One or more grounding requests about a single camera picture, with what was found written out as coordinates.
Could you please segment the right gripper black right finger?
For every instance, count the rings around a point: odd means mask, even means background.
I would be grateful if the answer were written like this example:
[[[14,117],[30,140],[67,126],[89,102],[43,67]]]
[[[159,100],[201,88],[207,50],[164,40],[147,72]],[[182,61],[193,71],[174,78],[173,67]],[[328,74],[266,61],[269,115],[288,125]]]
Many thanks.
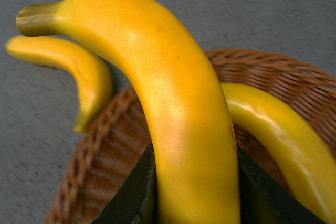
[[[238,147],[242,223],[324,223]]]

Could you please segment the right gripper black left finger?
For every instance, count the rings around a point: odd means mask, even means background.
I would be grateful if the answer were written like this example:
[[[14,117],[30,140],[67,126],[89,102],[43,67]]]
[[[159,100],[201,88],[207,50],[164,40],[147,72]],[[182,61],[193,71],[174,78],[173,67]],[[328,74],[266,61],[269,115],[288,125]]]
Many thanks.
[[[156,169],[149,144],[129,177],[93,223],[156,223]]]

